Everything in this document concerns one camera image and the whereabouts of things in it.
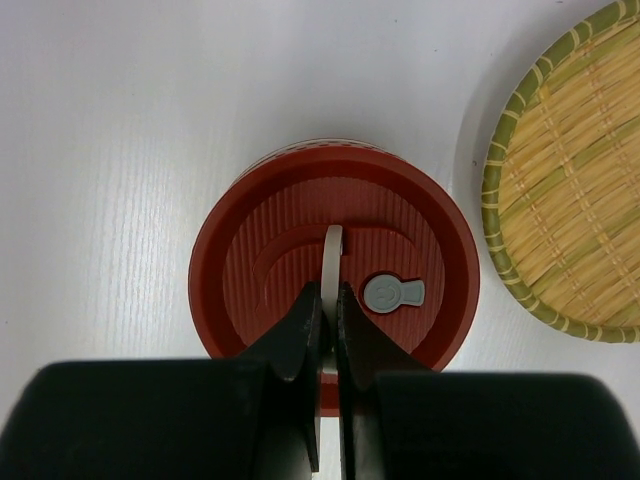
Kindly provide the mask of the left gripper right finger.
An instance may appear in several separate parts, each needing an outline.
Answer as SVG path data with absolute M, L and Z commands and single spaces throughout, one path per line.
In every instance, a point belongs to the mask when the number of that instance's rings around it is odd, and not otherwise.
M 346 479 L 635 479 L 639 447 L 614 395 L 574 374 L 436 373 L 337 304 Z

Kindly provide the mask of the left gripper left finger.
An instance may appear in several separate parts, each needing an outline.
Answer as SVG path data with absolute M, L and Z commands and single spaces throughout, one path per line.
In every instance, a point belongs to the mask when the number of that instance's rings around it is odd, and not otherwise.
M 5 479 L 308 479 L 319 469 L 323 319 L 306 284 L 232 358 L 54 363 L 1 434 Z

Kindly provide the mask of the red round lid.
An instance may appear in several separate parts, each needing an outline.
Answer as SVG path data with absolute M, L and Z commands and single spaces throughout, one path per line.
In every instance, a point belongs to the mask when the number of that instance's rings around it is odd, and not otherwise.
M 469 225 L 453 199 L 403 159 L 362 142 L 300 142 L 260 160 L 216 203 L 196 239 L 189 303 L 207 353 L 233 357 L 320 278 L 329 227 L 343 229 L 340 277 L 362 297 L 375 276 L 421 281 L 418 306 L 370 320 L 439 371 L 460 349 L 479 298 Z

